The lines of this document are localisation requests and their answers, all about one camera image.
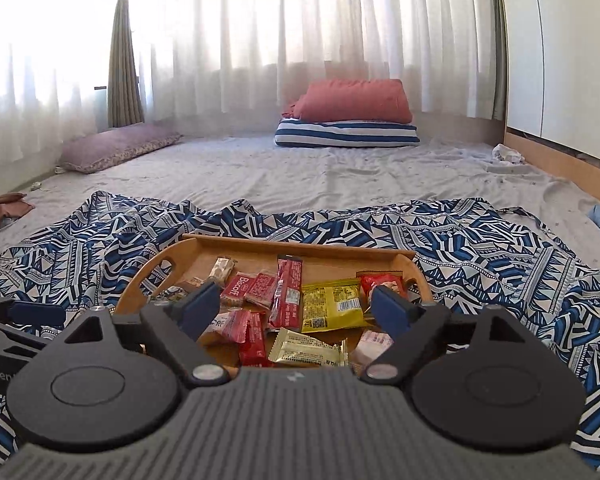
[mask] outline mattress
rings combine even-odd
[[[585,264],[600,268],[600,230],[587,218],[598,202],[532,166],[494,163],[486,144],[433,139],[391,149],[279,148],[271,134],[190,139],[99,173],[55,175],[26,198],[36,208],[0,232],[0,253],[69,215],[96,190],[188,199],[210,210],[244,198],[261,213],[482,197],[495,208],[521,206],[538,216]],[[534,226],[519,216],[509,220]]]

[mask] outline white wardrobe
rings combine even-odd
[[[600,0],[504,0],[507,126],[600,158]]]

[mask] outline pink pillow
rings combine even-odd
[[[293,107],[293,117],[311,123],[361,120],[409,124],[413,120],[399,79],[311,83]]]

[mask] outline red snack wrapper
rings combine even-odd
[[[215,332],[227,341],[244,343],[246,341],[248,322],[248,310],[240,309],[232,310],[231,312],[221,312],[211,324],[206,327],[203,336],[207,333]]]
[[[269,324],[273,328],[300,328],[298,305],[302,285],[302,260],[293,256],[278,257],[278,284],[273,295]]]
[[[390,288],[403,298],[407,297],[402,280],[398,276],[394,276],[393,274],[364,274],[360,276],[360,288],[365,293],[367,301],[371,301],[371,294],[378,285]]]
[[[242,306],[244,295],[251,288],[255,279],[253,274],[238,272],[220,294],[220,303],[225,306]]]
[[[247,334],[244,343],[238,347],[240,364],[242,366],[269,367],[273,363],[267,359],[267,350],[264,346],[264,334],[262,332],[262,320],[257,312],[249,313]]]
[[[258,306],[271,308],[277,281],[275,276],[261,272],[256,276],[253,285],[244,295],[244,299]]]

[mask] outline brown curtain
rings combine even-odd
[[[118,0],[113,17],[107,110],[109,126],[117,128],[144,121],[131,40],[129,0]]]

